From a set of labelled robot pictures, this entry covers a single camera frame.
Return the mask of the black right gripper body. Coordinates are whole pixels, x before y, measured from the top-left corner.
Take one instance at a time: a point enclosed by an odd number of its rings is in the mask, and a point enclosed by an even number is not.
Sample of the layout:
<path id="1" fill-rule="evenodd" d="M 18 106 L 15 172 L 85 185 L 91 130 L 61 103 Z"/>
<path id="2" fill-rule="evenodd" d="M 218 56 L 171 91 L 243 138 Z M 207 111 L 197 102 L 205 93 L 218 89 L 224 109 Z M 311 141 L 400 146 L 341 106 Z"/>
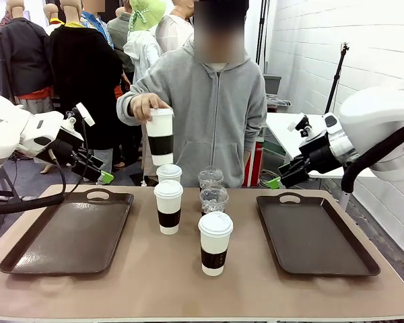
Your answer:
<path id="1" fill-rule="evenodd" d="M 301 155 L 305 159 L 306 171 L 316 171 L 326 174 L 339 167 L 337 158 L 331 152 L 328 132 L 322 131 L 309 141 L 303 141 L 299 146 Z"/>

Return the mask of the white paper coffee cup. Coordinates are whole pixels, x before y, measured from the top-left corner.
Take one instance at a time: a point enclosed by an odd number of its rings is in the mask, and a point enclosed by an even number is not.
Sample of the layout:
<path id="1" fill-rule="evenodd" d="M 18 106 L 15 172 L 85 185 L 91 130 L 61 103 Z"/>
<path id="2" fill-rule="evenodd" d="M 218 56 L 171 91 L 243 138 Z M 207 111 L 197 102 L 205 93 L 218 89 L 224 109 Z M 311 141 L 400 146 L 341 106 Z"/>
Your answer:
<path id="1" fill-rule="evenodd" d="M 146 122 L 151 158 L 155 166 L 173 163 L 173 116 L 171 108 L 151 109 Z"/>
<path id="2" fill-rule="evenodd" d="M 166 164 L 159 166 L 156 170 L 158 181 L 174 180 L 180 182 L 182 169 L 175 164 Z"/>
<path id="3" fill-rule="evenodd" d="M 183 187 L 175 180 L 163 180 L 154 187 L 160 232 L 173 235 L 178 232 Z"/>
<path id="4" fill-rule="evenodd" d="M 213 211 L 200 218 L 198 228 L 202 271 L 210 277 L 219 276 L 226 263 L 233 221 L 226 213 Z"/>

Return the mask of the clear plastic dome-lid cup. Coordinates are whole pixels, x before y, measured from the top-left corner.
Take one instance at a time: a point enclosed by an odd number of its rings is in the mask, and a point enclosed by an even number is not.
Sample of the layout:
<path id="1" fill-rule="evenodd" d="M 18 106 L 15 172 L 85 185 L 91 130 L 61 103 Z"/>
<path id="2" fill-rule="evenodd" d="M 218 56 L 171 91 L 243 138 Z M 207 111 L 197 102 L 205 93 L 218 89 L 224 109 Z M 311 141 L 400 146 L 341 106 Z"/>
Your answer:
<path id="1" fill-rule="evenodd" d="M 207 185 L 201 189 L 199 199 L 201 201 L 201 214 L 210 212 L 224 212 L 228 203 L 228 192 L 219 184 Z"/>
<path id="2" fill-rule="evenodd" d="M 223 172 L 216 166 L 204 167 L 198 174 L 200 189 L 204 189 L 207 185 L 211 184 L 221 184 L 223 180 Z"/>

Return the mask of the person's left forearm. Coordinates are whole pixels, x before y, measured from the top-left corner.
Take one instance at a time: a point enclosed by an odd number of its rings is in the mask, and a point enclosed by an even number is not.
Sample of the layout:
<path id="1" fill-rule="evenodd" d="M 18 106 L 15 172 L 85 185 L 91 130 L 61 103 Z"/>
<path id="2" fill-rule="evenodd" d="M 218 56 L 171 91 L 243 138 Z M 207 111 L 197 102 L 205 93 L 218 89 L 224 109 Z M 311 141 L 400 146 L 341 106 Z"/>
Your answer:
<path id="1" fill-rule="evenodd" d="M 246 166 L 251 152 L 253 150 L 253 145 L 256 142 L 258 134 L 263 128 L 263 124 L 266 121 L 267 117 L 267 107 L 260 106 L 258 108 L 251 108 L 248 112 L 246 118 L 246 127 L 244 131 L 244 154 L 243 154 L 243 162 L 244 166 Z"/>

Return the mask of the person's right forearm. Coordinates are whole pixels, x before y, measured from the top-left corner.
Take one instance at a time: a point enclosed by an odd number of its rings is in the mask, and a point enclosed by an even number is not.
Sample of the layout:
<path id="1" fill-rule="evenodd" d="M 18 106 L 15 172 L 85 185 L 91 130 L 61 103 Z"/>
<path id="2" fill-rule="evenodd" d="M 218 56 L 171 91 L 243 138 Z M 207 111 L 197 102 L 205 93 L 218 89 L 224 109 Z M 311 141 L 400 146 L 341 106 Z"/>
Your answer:
<path id="1" fill-rule="evenodd" d="M 136 126 L 139 124 L 143 124 L 139 122 L 135 117 L 129 115 L 128 107 L 129 103 L 132 98 L 139 94 L 133 93 L 132 91 L 127 92 L 126 94 L 122 95 L 116 103 L 116 112 L 119 120 L 124 124 L 129 126 Z"/>

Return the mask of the dark brown plastic tray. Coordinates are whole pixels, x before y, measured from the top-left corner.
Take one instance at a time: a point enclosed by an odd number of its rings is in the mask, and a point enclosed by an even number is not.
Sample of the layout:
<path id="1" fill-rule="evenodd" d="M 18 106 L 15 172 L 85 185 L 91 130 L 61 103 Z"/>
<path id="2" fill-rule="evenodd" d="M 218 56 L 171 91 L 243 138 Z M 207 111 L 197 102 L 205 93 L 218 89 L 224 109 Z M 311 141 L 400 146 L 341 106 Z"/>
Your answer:
<path id="1" fill-rule="evenodd" d="M 380 267 L 328 199 L 290 192 L 258 196 L 271 253 L 293 275 L 371 277 Z"/>
<path id="2" fill-rule="evenodd" d="M 93 188 L 47 207 L 0 263 L 11 275 L 73 276 L 112 263 L 134 196 Z"/>

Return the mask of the person's right hand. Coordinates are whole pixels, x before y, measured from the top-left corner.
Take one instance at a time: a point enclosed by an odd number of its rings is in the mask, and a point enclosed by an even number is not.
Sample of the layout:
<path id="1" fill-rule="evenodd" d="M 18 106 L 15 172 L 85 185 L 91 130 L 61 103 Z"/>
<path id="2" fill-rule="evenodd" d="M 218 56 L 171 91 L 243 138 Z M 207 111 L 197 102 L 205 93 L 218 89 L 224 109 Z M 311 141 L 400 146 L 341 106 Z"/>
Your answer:
<path id="1" fill-rule="evenodd" d="M 157 94 L 139 94 L 131 99 L 128 107 L 129 115 L 135 117 L 139 122 L 145 123 L 152 120 L 151 109 L 171 109 L 161 100 Z"/>

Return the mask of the red box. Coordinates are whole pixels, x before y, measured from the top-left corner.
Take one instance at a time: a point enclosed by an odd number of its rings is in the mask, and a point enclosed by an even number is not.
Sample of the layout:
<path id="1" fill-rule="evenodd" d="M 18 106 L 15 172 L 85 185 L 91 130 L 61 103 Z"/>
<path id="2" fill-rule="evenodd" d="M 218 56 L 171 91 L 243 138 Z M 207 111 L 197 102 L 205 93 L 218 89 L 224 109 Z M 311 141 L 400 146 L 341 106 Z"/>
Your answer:
<path id="1" fill-rule="evenodd" d="M 246 163 L 244 171 L 243 187 L 251 187 L 259 185 L 259 178 L 263 163 L 263 144 L 256 142 L 255 147 L 250 153 L 249 160 Z"/>

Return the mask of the white side table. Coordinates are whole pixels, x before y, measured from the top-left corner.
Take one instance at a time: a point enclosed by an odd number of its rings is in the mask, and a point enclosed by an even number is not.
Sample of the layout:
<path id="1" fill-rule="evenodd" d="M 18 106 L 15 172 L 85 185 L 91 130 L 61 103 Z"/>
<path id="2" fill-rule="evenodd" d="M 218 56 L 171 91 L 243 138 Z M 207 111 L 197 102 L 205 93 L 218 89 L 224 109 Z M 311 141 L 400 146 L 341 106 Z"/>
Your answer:
<path id="1" fill-rule="evenodd" d="M 288 163 L 293 157 L 296 157 L 300 154 L 298 147 L 303 141 L 303 138 L 300 136 L 300 133 L 297 130 L 289 131 L 288 127 L 293 122 L 298 120 L 300 116 L 302 117 L 303 115 L 301 114 L 278 112 L 269 112 L 267 114 L 267 128 L 269 128 L 273 136 L 285 150 L 285 163 Z M 325 127 L 323 115 L 307 114 L 307 117 L 312 127 L 317 129 L 323 129 Z M 343 169 L 337 168 L 336 170 L 327 172 L 325 174 L 320 174 L 317 171 L 312 171 L 309 173 L 309 176 L 310 178 L 341 179 L 343 176 Z M 372 171 L 369 168 L 366 168 L 358 175 L 357 179 L 375 177 L 376 176 L 372 173 Z"/>

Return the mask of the black tripod pole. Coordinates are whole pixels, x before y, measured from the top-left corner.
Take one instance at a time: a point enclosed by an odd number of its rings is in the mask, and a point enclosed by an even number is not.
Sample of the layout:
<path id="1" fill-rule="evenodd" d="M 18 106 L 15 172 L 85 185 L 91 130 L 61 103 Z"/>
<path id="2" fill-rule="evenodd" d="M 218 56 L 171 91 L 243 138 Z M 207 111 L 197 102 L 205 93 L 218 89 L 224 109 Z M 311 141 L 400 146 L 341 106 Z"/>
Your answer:
<path id="1" fill-rule="evenodd" d="M 339 79 L 341 77 L 341 70 L 342 70 L 344 58 L 345 58 L 348 50 L 349 50 L 349 44 L 344 42 L 341 45 L 340 58 L 339 58 L 339 62 L 338 62 L 338 65 L 337 65 L 336 72 L 335 72 L 334 77 L 333 77 L 333 83 L 332 83 L 331 90 L 330 90 L 330 93 L 329 93 L 329 97 L 328 97 L 328 100 L 327 100 L 327 105 L 325 107 L 325 114 L 327 114 L 331 110 L 331 106 L 332 106 L 332 103 L 333 103 L 333 100 L 334 100 L 334 95 L 335 95 L 335 92 L 336 92 L 336 89 L 337 89 L 337 86 L 338 86 L 338 83 L 339 83 Z"/>

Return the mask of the grey plastic bin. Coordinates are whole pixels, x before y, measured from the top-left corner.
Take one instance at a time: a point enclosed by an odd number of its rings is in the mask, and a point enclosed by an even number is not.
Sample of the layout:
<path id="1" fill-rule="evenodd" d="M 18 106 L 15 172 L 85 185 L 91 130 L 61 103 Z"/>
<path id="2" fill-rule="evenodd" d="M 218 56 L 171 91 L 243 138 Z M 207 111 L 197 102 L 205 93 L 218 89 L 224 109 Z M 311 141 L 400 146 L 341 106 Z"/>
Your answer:
<path id="1" fill-rule="evenodd" d="M 267 95 L 277 95 L 279 91 L 281 77 L 269 74 L 264 74 L 263 77 L 265 80 L 265 93 Z"/>

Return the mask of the person in grey hoodie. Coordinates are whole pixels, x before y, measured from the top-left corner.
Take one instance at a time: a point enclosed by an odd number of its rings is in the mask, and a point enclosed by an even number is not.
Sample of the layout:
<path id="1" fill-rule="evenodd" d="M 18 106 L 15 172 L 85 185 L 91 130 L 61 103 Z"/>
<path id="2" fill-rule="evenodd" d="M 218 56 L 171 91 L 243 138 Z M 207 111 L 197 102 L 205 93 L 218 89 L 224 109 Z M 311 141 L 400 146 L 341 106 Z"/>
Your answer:
<path id="1" fill-rule="evenodd" d="M 193 39 L 165 52 L 130 91 L 153 93 L 173 113 L 174 163 L 185 187 L 218 167 L 224 186 L 244 182 L 244 131 L 251 108 L 266 106 L 265 80 L 244 47 L 249 0 L 198 0 Z"/>

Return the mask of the mannequin in dark grey jacket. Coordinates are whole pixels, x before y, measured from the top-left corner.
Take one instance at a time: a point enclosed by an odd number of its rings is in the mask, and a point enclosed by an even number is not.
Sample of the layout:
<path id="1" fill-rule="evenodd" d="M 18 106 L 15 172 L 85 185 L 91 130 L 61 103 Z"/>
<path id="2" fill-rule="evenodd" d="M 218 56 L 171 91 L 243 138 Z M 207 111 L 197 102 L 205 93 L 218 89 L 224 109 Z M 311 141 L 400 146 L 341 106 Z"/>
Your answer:
<path id="1" fill-rule="evenodd" d="M 0 29 L 0 94 L 32 114 L 53 110 L 49 36 L 24 17 L 24 0 L 6 0 L 11 19 Z"/>

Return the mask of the person in blue patterned shirt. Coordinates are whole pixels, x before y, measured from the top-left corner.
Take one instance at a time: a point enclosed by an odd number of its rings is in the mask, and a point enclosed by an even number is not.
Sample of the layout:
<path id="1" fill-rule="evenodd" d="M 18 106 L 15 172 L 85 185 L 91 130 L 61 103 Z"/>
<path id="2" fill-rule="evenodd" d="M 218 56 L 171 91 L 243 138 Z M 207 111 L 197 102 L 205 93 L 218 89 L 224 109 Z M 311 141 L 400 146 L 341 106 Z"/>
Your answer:
<path id="1" fill-rule="evenodd" d="M 96 29 L 103 35 L 109 46 L 114 48 L 107 25 L 100 17 L 100 13 L 105 12 L 105 0 L 81 0 L 81 8 L 81 24 L 87 28 Z"/>

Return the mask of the mannequin in white shirt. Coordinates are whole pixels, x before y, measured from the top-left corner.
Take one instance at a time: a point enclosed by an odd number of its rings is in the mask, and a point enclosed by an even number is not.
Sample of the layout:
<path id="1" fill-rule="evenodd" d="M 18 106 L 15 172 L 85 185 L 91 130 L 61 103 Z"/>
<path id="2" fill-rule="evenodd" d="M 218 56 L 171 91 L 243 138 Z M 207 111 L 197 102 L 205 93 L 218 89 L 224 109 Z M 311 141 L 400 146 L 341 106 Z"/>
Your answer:
<path id="1" fill-rule="evenodd" d="M 190 22 L 194 15 L 194 0 L 172 0 L 173 8 L 156 28 L 156 40 L 162 52 L 176 50 L 193 39 L 194 27 Z"/>

